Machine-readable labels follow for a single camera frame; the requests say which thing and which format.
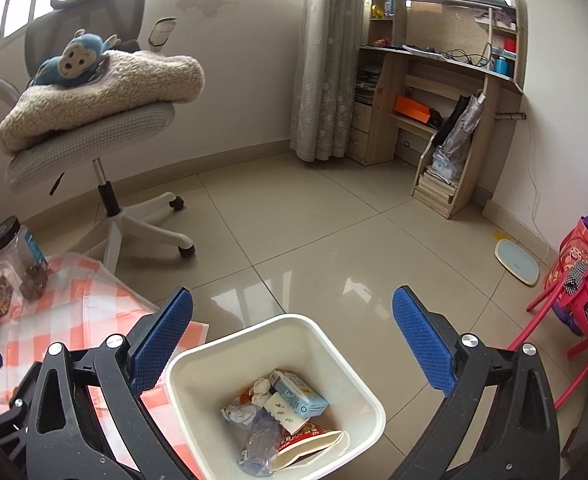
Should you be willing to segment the white paper ball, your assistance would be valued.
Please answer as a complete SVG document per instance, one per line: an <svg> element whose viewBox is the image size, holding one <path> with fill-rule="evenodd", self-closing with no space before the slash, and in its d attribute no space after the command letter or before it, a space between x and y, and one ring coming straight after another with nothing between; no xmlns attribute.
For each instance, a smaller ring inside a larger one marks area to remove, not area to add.
<svg viewBox="0 0 588 480"><path fill-rule="evenodd" d="M221 415L226 422L243 430L249 430L254 424L257 414L260 412L260 407L247 404L229 404L221 409Z"/></svg>

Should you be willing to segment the light blue small carton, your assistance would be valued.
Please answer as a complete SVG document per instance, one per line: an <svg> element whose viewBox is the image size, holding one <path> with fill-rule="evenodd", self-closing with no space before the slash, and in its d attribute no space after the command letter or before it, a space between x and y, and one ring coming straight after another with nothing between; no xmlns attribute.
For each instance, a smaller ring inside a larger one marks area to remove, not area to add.
<svg viewBox="0 0 588 480"><path fill-rule="evenodd" d="M272 388L301 418L317 417L329 406L328 401L309 387L302 378L288 370L273 370L269 376Z"/></svg>

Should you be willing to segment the crushed clear plastic bottle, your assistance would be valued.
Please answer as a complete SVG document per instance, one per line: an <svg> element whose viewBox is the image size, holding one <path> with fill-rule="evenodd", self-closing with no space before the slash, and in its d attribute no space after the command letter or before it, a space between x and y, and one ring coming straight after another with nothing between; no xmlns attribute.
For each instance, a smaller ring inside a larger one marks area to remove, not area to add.
<svg viewBox="0 0 588 480"><path fill-rule="evenodd" d="M270 477L274 473L277 447L283 438L284 428L267 411L261 410L254 419L238 465L256 478Z"/></svg>

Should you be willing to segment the red instant noodle cup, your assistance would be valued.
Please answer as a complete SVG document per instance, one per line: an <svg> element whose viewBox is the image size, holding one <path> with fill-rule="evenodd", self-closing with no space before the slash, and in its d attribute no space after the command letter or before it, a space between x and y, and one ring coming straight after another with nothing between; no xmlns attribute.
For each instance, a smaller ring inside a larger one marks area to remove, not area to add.
<svg viewBox="0 0 588 480"><path fill-rule="evenodd" d="M343 439L342 430L327 430L314 422L305 422L295 434L285 434L276 445L271 460L273 471L280 471L310 456L326 451Z"/></svg>

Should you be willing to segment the patterned white napkin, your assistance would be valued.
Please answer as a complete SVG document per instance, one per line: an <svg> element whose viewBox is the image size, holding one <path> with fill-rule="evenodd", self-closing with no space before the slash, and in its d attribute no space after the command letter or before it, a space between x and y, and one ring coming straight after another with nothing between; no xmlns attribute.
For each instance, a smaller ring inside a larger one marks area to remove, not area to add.
<svg viewBox="0 0 588 480"><path fill-rule="evenodd" d="M239 404L252 404L262 408L271 396L271 382L266 377L259 377L253 385L239 394Z"/></svg>

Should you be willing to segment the orange white checkered tablecloth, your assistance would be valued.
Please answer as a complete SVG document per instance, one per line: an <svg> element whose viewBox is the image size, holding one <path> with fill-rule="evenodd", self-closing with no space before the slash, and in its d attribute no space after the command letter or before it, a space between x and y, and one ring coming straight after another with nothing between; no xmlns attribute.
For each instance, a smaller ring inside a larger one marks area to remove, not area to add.
<svg viewBox="0 0 588 480"><path fill-rule="evenodd" d="M126 335L139 318L152 312L152 302L137 295L98 260L77 254L50 258L47 287L36 301L17 292L0 318L0 414L10 407L14 390L29 367L41 361L55 341L68 350L97 347L111 334ZM121 462L134 466L108 412L102 393L90 388L100 425ZM164 379L141 397L142 402L179 457L198 479L205 479L182 434Z"/></svg>

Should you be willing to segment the bathroom scale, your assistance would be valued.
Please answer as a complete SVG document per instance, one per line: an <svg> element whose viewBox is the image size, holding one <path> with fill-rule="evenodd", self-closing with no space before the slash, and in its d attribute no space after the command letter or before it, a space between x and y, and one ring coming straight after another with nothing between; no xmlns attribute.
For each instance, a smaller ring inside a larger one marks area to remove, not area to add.
<svg viewBox="0 0 588 480"><path fill-rule="evenodd" d="M495 246L495 257L498 262L517 280L534 287L539 280L537 261L513 240L503 238Z"/></svg>

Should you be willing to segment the clear jar with dark snacks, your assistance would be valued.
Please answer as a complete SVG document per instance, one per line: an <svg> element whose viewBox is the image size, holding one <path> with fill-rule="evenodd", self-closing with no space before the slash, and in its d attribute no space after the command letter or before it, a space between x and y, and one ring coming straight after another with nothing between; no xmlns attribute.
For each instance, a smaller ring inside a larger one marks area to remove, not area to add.
<svg viewBox="0 0 588 480"><path fill-rule="evenodd" d="M48 262L27 226L15 216L0 223L0 271L26 301L42 297Z"/></svg>

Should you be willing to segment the red plastic chair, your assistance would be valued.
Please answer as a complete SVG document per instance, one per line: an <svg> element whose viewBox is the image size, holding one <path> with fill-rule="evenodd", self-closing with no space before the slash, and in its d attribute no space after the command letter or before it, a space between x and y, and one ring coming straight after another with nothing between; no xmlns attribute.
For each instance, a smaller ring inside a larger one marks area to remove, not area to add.
<svg viewBox="0 0 588 480"><path fill-rule="evenodd" d="M566 352L567 359L571 360L588 350L588 264L575 263L562 278L559 278L552 287L548 287L539 294L527 307L527 311L536 309L538 304L544 304L536 315L529 321L524 330L510 343L509 350L518 350L524 347L526 340L536 330L554 304L570 314L571 320L578 327L582 340ZM580 383L588 376L588 360L585 366L571 382L571 385L555 401L554 408L559 410L568 400Z"/></svg>

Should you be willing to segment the red cartoon backpack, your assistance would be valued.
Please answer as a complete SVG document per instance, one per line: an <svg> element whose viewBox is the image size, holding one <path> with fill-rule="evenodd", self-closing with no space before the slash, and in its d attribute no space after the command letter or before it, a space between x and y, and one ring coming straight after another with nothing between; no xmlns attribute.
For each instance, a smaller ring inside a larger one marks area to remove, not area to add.
<svg viewBox="0 0 588 480"><path fill-rule="evenodd" d="M544 281L544 288L556 287L556 282L574 268L575 264L588 266L588 217L579 218L574 229L562 240L559 257L552 266ZM561 307L562 289L554 297L552 310L556 317L564 323L576 336L582 336L582 331L574 320L570 307Z"/></svg>

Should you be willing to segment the orange box on desk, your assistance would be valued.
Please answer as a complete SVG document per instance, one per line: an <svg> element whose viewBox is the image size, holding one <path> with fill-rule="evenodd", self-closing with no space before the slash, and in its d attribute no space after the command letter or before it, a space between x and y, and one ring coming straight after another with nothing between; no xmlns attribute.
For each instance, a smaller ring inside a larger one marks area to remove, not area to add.
<svg viewBox="0 0 588 480"><path fill-rule="evenodd" d="M406 96L396 96L393 110L395 114L412 118L422 124L427 124L431 119L431 109L427 105Z"/></svg>

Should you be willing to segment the blue bottle on desk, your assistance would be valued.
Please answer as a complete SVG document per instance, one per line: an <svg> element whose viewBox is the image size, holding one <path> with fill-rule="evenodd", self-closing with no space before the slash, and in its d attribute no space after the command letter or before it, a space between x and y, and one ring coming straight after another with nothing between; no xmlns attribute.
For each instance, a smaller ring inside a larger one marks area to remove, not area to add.
<svg viewBox="0 0 588 480"><path fill-rule="evenodd" d="M494 72L503 76L509 75L509 64L503 56L498 56L498 58L495 58Z"/></svg>

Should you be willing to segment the blue monkey plush toy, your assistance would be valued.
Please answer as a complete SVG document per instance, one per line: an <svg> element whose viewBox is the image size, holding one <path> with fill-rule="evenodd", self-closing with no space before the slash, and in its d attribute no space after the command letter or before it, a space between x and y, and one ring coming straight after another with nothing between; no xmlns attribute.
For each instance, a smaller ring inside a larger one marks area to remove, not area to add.
<svg viewBox="0 0 588 480"><path fill-rule="evenodd" d="M30 84L56 84L64 88L85 84L96 73L104 54L119 45L120 39L116 35L103 40L99 35L78 29L61 55L48 58L41 63Z"/></svg>

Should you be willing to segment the beige curtain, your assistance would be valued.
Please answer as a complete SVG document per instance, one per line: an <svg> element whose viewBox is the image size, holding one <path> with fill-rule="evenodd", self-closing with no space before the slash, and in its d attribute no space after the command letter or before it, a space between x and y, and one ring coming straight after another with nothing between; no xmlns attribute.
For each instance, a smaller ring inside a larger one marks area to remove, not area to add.
<svg viewBox="0 0 588 480"><path fill-rule="evenodd" d="M291 119L291 148L303 162L346 154L365 3L304 0Z"/></svg>

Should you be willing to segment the grey mesh office chair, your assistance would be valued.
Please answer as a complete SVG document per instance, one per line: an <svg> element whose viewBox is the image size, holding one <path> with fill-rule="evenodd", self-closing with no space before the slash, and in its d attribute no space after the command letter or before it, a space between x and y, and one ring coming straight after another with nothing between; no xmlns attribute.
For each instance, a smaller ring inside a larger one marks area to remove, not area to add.
<svg viewBox="0 0 588 480"><path fill-rule="evenodd" d="M0 100L11 107L0 122L0 151L11 156L6 183L14 192L59 181L85 162L93 164L105 216L73 252L103 246L103 264L114 271L126 238L147 240L195 254L186 234L146 220L164 207L183 210L183 199L166 192L145 202L119 205L101 158L168 128L175 107L201 94L205 75L187 55L165 56L172 16L158 20L148 45L138 38L145 0L50 0L51 13L26 30L24 91L0 77Z"/></svg>

